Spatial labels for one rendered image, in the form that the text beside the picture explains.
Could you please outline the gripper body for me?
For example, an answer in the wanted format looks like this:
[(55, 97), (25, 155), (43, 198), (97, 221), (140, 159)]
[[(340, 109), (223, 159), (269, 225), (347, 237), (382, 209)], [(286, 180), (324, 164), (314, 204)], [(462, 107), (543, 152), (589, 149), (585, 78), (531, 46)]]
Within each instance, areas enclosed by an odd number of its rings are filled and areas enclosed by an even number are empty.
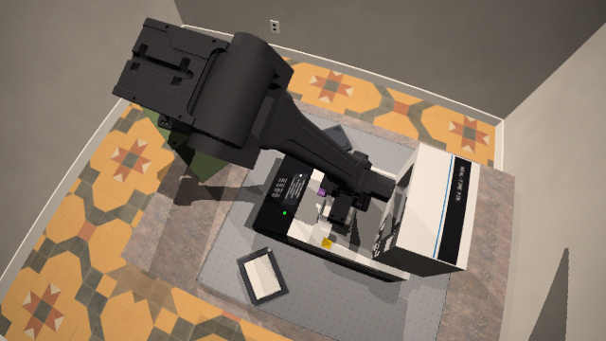
[[(324, 177), (323, 177), (322, 182), (320, 184), (320, 188), (324, 188), (326, 190), (325, 191), (326, 195), (327, 194), (331, 195), (333, 187), (334, 187), (334, 183), (332, 183), (327, 178), (327, 176), (324, 174)], [(358, 209), (360, 209), (362, 211), (367, 211), (368, 207), (369, 207), (369, 204), (370, 204), (370, 200), (371, 200), (370, 196), (367, 196), (363, 192), (361, 192), (360, 197), (359, 197), (358, 201), (356, 202), (356, 204), (354, 206), (353, 205), (351, 205), (351, 206), (355, 207), (355, 208), (358, 208)]]

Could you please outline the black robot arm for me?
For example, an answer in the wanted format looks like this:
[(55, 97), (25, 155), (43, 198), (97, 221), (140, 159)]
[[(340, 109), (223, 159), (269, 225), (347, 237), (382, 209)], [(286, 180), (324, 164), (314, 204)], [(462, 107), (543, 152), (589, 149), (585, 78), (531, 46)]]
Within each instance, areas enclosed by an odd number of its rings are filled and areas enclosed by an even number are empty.
[(231, 43), (146, 18), (112, 94), (159, 113), (158, 125), (189, 133), (186, 145), (198, 152), (253, 170), (261, 149), (277, 150), (323, 172), (334, 183), (330, 224), (344, 226), (362, 191), (387, 203), (396, 180), (300, 112), (286, 91), (294, 70), (278, 53), (246, 32)]

